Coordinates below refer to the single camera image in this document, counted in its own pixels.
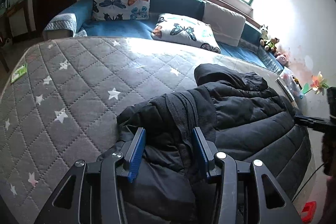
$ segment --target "blue sofa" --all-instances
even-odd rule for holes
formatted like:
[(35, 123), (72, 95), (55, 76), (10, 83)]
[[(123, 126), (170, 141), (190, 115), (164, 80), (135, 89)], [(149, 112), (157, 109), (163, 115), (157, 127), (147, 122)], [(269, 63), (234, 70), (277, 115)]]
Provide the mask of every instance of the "blue sofa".
[[(151, 0), (147, 20), (93, 21), (91, 20), (92, 6), (92, 0), (80, 0), (66, 8), (48, 23), (44, 29), (45, 38), (108, 36), (152, 39), (151, 32), (157, 24), (160, 13), (188, 16), (201, 21), (205, 1)], [(63, 32), (58, 32), (56, 37), (51, 35), (52, 32), (60, 30)], [(237, 47), (221, 43), (221, 41), (217, 43), (223, 55), (239, 58), (279, 73), (283, 67), (259, 46), (260, 36), (260, 30), (246, 21)]]

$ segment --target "bed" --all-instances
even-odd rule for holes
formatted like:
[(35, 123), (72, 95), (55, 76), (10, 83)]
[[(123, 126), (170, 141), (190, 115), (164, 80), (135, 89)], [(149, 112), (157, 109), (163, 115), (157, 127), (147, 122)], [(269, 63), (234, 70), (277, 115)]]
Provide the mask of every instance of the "bed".
[[(17, 67), (28, 74), (7, 84), (0, 104), (0, 195), (20, 224), (33, 223), (68, 168), (117, 140), (116, 116), (163, 93), (196, 87), (202, 63), (256, 72), (280, 95), (278, 75), (199, 48), (140, 38), (77, 37), (30, 47)], [(303, 182), (315, 170), (314, 157)], [(301, 211), (312, 189), (295, 201)]]

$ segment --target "metal bolt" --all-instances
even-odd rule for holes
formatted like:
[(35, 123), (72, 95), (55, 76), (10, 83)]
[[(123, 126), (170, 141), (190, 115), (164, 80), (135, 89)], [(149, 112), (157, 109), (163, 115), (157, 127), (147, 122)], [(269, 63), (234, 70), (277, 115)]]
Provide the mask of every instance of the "metal bolt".
[(112, 154), (112, 156), (113, 156), (113, 157), (116, 157), (116, 158), (120, 158), (120, 157), (122, 157), (122, 153), (121, 153), (121, 152), (114, 152), (114, 153)]
[(217, 152), (216, 156), (219, 159), (225, 159), (226, 158), (226, 154), (224, 152)]
[(83, 160), (78, 160), (75, 162), (75, 166), (76, 167), (82, 167), (85, 164), (85, 161)]
[(253, 161), (253, 164), (254, 164), (255, 166), (262, 166), (262, 165), (263, 165), (263, 162), (262, 162), (261, 160), (254, 160), (254, 161)]

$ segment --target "stuffed animal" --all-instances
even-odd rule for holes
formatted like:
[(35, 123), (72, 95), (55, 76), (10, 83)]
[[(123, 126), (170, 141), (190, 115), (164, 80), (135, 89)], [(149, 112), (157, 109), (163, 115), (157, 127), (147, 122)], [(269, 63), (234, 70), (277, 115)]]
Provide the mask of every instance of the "stuffed animal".
[(268, 26), (261, 25), (259, 30), (261, 31), (261, 37), (260, 40), (268, 39), (267, 34), (268, 34)]
[(275, 46), (276, 43), (279, 43), (280, 39), (279, 38), (271, 38), (270, 40), (260, 40), (260, 45), (265, 46), (265, 51), (268, 51), (269, 49), (271, 52), (276, 52), (277, 48)]
[(285, 54), (280, 54), (276, 57), (276, 60), (281, 64), (281, 65), (286, 65), (288, 62), (287, 56)]

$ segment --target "black puffer jacket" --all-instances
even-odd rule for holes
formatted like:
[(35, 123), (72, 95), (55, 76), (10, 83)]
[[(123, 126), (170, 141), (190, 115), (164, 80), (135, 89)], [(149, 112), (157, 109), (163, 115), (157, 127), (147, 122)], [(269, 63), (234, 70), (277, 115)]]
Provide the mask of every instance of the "black puffer jacket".
[(262, 160), (292, 198), (311, 158), (308, 132), (295, 126), (294, 108), (255, 73), (219, 65), (195, 69), (198, 87), (126, 108), (118, 117), (120, 142), (98, 160), (147, 132), (136, 180), (123, 188), (128, 223), (208, 223), (214, 185), (198, 173), (190, 133), (236, 160)]

